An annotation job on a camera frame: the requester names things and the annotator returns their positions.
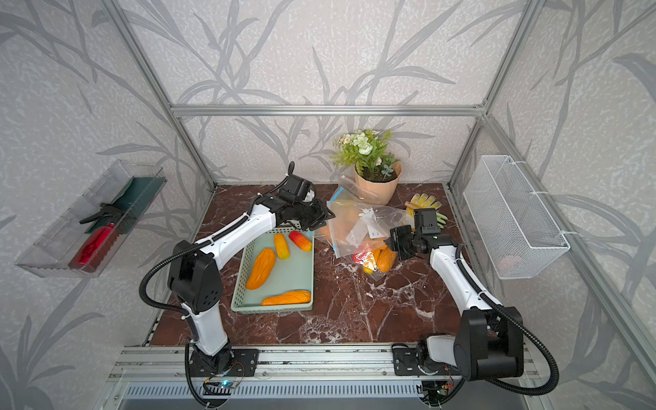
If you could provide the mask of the red orange mango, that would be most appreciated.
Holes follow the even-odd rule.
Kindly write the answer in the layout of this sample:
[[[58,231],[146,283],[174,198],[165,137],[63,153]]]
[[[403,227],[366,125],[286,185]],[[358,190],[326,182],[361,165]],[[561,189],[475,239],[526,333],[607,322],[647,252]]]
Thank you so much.
[[[290,240],[302,251],[311,252],[313,250],[313,243],[305,235],[298,231],[289,233]]]

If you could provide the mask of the yellow orange mango small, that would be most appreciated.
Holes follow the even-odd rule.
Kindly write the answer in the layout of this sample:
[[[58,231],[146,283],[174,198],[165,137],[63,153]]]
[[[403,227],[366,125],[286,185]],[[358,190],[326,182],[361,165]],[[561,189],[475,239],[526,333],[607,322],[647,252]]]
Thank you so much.
[[[274,247],[278,259],[287,260],[290,257],[290,250],[283,234],[277,233],[274,236]]]

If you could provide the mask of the clear zip-top bag blue zipper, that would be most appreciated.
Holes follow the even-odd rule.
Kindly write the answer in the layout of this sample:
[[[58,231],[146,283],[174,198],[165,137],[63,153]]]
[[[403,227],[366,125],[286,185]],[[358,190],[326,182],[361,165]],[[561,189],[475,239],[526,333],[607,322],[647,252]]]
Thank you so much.
[[[326,228],[323,229],[323,238],[326,239],[326,242],[328,242],[328,244],[331,245],[331,243],[330,243],[330,231],[329,231],[328,227],[326,227]],[[378,259],[378,256],[379,256],[380,251],[381,251],[382,249],[384,249],[384,248],[387,248],[387,246],[385,245],[385,241],[384,241],[384,245],[383,245],[381,248],[379,248],[379,249],[374,249],[374,250],[370,250],[370,251],[372,252],[371,259],[374,260],[374,261],[376,261],[376,260]],[[350,261],[353,262],[352,257],[353,257],[353,255],[351,255],[351,256],[346,256],[346,257],[340,257],[340,258],[349,259]],[[380,276],[383,275],[383,273],[381,273],[378,269],[376,269],[376,272],[375,272],[374,274],[372,274],[372,275],[374,276],[375,279],[378,279]]]

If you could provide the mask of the large orange mango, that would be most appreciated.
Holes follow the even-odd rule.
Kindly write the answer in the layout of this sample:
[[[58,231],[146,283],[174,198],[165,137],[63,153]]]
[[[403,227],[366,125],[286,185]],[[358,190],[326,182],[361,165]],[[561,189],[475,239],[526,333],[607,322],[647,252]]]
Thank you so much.
[[[246,283],[247,290],[257,290],[268,280],[271,271],[277,261],[277,255],[273,249],[265,248],[256,257],[251,274]]]

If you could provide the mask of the long orange mango front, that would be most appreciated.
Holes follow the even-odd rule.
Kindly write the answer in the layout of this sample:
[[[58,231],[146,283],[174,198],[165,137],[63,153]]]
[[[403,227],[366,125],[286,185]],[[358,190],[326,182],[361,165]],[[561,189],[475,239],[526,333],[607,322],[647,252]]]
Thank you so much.
[[[281,305],[295,305],[304,304],[312,301],[312,295],[306,290],[292,290],[284,294],[276,295],[273,297],[265,298],[261,302],[261,306],[281,306]]]

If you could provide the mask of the clear zip-top bag white print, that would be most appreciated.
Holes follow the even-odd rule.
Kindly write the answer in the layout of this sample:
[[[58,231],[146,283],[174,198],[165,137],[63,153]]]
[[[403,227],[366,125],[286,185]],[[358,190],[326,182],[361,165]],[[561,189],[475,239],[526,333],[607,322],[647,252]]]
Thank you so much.
[[[329,202],[328,208],[335,215],[327,227],[337,258],[379,249],[394,228],[411,224],[406,210],[399,208],[353,200]]]

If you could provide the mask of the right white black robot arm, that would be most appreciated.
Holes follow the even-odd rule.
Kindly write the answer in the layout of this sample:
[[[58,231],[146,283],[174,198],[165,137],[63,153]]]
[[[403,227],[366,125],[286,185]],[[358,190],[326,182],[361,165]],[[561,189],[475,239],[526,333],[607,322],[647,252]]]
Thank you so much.
[[[462,256],[464,246],[452,237],[415,231],[409,225],[391,230],[388,248],[406,260],[425,256],[453,297],[461,314],[454,337],[432,336],[425,344],[428,357],[455,367],[468,382],[485,381],[524,396],[545,396],[560,382],[560,369],[546,345],[524,326],[514,307],[503,306],[476,278]],[[536,387],[507,382],[524,374],[524,342],[532,343],[546,360],[548,379]]]

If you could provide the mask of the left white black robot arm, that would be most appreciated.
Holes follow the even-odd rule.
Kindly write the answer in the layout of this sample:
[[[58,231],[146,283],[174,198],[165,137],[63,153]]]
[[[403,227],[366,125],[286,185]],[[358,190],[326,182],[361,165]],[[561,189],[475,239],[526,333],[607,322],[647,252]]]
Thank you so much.
[[[220,270],[246,245],[275,227],[295,221],[302,230],[315,231],[334,217],[327,202],[319,198],[304,203],[258,196],[248,212],[215,234],[194,244],[178,243],[174,255],[145,274],[138,295],[150,307],[181,314],[192,329],[196,349],[210,359],[221,357],[229,341],[220,317]],[[179,306],[157,302],[148,295],[148,283],[165,266],[170,266],[168,287],[180,301]]]

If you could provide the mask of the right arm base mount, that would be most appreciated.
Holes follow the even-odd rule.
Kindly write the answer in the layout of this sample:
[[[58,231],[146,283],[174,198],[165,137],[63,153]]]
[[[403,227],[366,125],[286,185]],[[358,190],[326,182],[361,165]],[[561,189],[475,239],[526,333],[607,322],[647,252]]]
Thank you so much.
[[[396,376],[460,376],[456,367],[432,360],[423,344],[408,346],[405,343],[391,345],[392,362]]]

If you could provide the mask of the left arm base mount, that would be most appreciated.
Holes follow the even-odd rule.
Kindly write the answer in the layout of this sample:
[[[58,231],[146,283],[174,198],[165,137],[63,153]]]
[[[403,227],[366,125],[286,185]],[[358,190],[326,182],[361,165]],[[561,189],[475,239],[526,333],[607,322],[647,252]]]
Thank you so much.
[[[194,348],[191,350],[187,367],[192,378],[209,376],[250,378],[255,375],[259,353],[256,348],[236,348],[230,352],[222,350],[217,357],[209,357]]]

